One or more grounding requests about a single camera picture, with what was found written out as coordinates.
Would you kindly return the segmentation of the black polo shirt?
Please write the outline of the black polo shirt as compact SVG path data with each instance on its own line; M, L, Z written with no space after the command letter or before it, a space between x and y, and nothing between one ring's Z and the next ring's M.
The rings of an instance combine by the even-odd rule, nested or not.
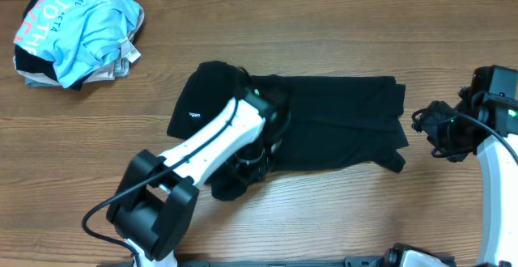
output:
M400 172L408 141L399 121L405 85L392 76L250 75L223 61L201 63L176 102L167 134L188 139L212 121L246 84L286 98L291 113L268 170L323 171L374 162Z

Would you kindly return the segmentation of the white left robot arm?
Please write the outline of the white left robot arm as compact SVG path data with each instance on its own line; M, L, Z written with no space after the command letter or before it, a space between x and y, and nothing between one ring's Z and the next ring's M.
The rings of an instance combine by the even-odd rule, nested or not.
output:
M107 212L134 265L175 265L173 251L189 229L201 186L224 168L244 186L261 180L290 118L285 104L246 91L180 145L135 155Z

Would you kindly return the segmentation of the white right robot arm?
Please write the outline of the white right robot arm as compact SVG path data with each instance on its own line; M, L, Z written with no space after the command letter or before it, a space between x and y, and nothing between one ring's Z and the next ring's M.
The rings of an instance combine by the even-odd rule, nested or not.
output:
M517 265L517 136L434 101L412 114L412 128L427 133L432 155L450 159L473 152L482 174L482 238L476 266Z

